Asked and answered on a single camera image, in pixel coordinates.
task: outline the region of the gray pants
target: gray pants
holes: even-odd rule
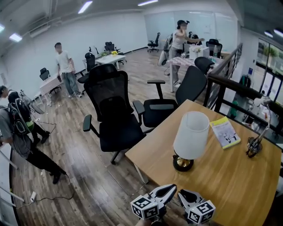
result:
[[[169,50],[169,58],[172,59],[174,57],[178,57],[178,56],[180,57],[181,53],[178,53],[180,51],[181,50],[179,50],[179,49],[171,47],[170,50]],[[173,75],[170,75],[170,76],[173,76],[173,83],[175,83],[175,82],[177,82],[179,80],[179,77],[178,77],[179,68],[180,68],[180,66],[178,66],[178,65],[172,65],[172,73],[173,73]]]
[[[62,73],[62,77],[69,95],[80,94],[75,75],[72,72]]]

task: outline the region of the white power adapter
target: white power adapter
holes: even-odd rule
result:
[[[36,198],[36,193],[35,193],[35,192],[32,192],[32,195],[31,195],[31,202],[32,202],[32,203],[34,203],[35,198]]]

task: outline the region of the white lampshade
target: white lampshade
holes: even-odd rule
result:
[[[205,151],[209,119],[201,112],[190,111],[183,115],[173,147],[184,159],[197,159]]]

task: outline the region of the black pants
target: black pants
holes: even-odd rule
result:
[[[46,132],[34,122],[34,129],[31,131],[32,137],[37,139],[37,134],[41,135],[42,137],[46,136]]]
[[[53,175],[58,175],[60,173],[61,168],[33,144],[31,145],[31,151],[32,153],[27,157],[28,162],[41,170],[44,169],[52,173]]]

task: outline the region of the book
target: book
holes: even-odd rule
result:
[[[210,126],[223,149],[240,143],[241,139],[227,117],[210,122]]]

